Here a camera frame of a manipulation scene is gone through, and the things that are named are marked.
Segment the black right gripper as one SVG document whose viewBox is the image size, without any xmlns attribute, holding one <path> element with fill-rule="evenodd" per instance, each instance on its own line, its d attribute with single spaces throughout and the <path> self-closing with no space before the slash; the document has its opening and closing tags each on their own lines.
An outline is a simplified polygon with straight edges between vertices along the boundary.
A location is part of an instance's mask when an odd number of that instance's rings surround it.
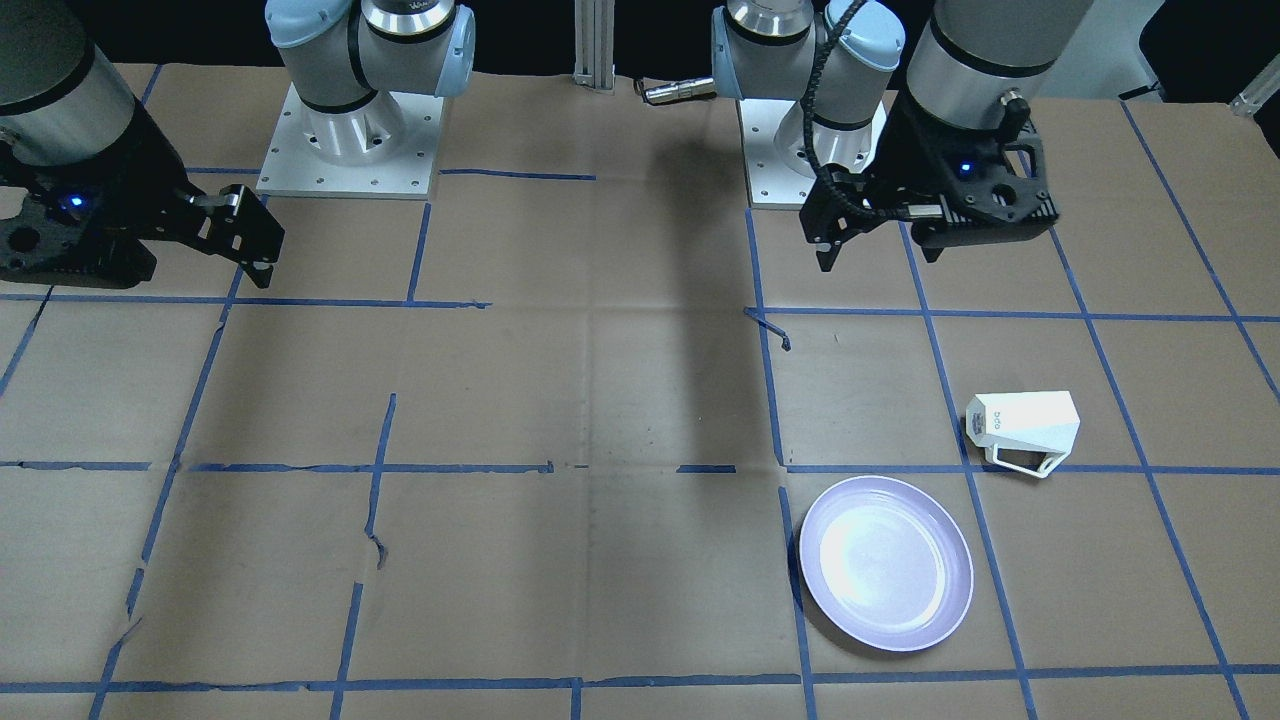
<svg viewBox="0 0 1280 720">
<path fill-rule="evenodd" d="M 266 290 L 285 237 L 248 186 L 201 193 L 141 102 L 122 137 L 83 161 L 36 167 L 4 142 L 3 186 L 27 192 L 1 223 L 1 278 L 12 283 L 133 288 L 157 265 L 145 242 L 164 241 L 230 260 Z"/>
</svg>

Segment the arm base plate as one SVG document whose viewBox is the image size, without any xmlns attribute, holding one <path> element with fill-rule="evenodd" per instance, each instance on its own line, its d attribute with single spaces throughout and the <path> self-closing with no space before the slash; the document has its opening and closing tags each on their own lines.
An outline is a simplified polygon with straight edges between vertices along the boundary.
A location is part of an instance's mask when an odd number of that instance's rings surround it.
<svg viewBox="0 0 1280 720">
<path fill-rule="evenodd" d="M 307 106 L 289 87 L 256 183 L 273 197 L 426 201 L 447 101 L 380 92 L 353 111 Z"/>
<path fill-rule="evenodd" d="M 884 95 L 870 123 L 852 131 L 814 124 L 814 149 L 822 164 L 838 163 L 852 173 L 865 170 L 887 122 L 893 94 Z M 803 141 L 803 111 L 796 101 L 737 101 L 749 204 L 755 209 L 797 210 L 805 202 L 814 172 Z"/>
</svg>

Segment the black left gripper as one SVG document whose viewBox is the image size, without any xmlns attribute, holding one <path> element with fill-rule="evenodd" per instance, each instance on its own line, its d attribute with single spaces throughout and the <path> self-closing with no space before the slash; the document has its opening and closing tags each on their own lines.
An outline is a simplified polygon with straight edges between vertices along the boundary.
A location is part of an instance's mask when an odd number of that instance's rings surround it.
<svg viewBox="0 0 1280 720">
<path fill-rule="evenodd" d="M 945 249 L 1033 240 L 1060 219 L 1043 168 L 1030 104 L 1016 91 L 997 101 L 993 129 L 963 129 L 931 115 L 908 91 L 897 95 L 874 161 L 861 173 L 817 179 L 800 209 L 820 272 L 841 247 L 873 229 L 878 210 L 904 210 L 925 263 Z M 914 211 L 936 206 L 929 217 Z"/>
</svg>

